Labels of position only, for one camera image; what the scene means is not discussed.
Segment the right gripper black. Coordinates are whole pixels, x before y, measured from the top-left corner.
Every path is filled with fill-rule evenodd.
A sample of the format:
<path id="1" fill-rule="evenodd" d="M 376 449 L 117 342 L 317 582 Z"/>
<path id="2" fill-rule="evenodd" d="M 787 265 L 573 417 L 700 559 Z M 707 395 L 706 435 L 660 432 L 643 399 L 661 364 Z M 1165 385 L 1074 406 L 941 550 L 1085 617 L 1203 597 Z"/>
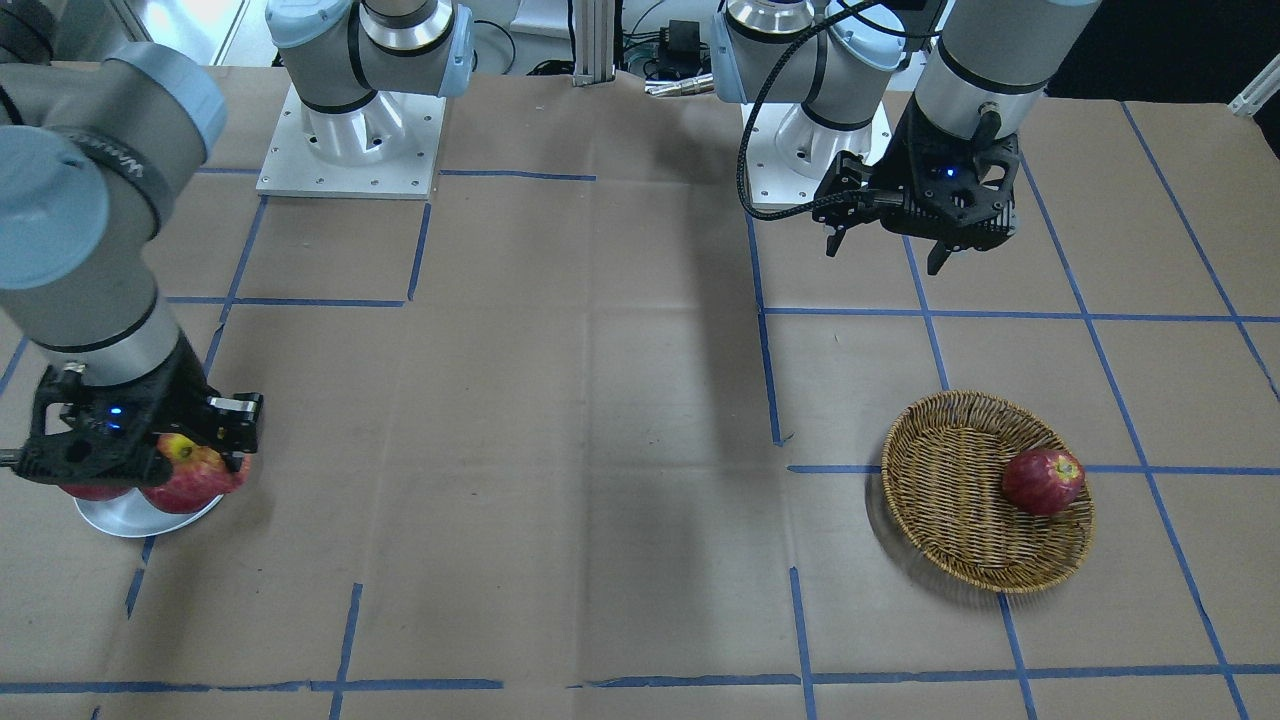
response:
<path id="1" fill-rule="evenodd" d="M 186 336 L 148 374 L 119 386 L 88 386 L 84 372 L 45 369 L 35 389 L 29 434 L 13 471 L 46 486 L 156 487 L 170 464 L 157 451 L 177 433 L 220 454 L 257 454 L 265 396 L 214 395 Z"/>

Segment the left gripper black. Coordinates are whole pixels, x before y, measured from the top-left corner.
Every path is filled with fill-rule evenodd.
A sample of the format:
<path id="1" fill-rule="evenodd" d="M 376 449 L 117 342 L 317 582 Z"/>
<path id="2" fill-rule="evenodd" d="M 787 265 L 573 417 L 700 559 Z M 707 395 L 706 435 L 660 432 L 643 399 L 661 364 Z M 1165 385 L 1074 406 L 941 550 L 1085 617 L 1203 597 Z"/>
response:
<path id="1" fill-rule="evenodd" d="M 837 152 L 812 209 L 827 229 L 826 256 L 837 256 L 850 228 L 878 223 L 933 241 L 925 272 L 938 275 L 954 251 L 988 251 L 1014 237 L 1018 136 L 998 136 L 1004 118 L 992 101 L 973 117 L 975 128 L 955 136 L 910 100 L 877 164 Z"/>

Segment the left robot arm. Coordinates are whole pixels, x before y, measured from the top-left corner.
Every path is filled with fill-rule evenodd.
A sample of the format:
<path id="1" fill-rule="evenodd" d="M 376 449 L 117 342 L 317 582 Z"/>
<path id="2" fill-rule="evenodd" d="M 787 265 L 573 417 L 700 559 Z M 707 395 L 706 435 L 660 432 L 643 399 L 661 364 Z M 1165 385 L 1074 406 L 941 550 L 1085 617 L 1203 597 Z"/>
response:
<path id="1" fill-rule="evenodd" d="M 1097 1 L 723 1 L 713 20 L 717 96 L 748 108 L 739 201 L 759 222 L 809 215 L 837 254 L 877 223 L 929 240 L 927 272 L 1018 232 L 1019 129 L 1100 9 Z M 750 142 L 783 105 L 776 147 L 815 181 L 764 200 Z"/>

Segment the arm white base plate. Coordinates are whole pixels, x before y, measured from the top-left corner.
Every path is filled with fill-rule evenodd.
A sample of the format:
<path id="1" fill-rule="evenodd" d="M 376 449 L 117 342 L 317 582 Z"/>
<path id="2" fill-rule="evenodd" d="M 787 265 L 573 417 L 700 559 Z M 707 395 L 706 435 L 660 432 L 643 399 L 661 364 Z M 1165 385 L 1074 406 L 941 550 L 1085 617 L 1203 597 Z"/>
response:
<path id="1" fill-rule="evenodd" d="M 448 101 L 380 92 L 355 111 L 326 114 L 289 88 L 256 190 L 296 199 L 428 201 Z"/>
<path id="2" fill-rule="evenodd" d="M 869 124 L 837 131 L 818 124 L 799 104 L 763 106 L 748 147 L 748 188 L 751 204 L 780 211 L 815 199 L 817 188 L 840 151 L 867 165 L 878 163 L 891 138 L 884 106 L 877 106 Z"/>

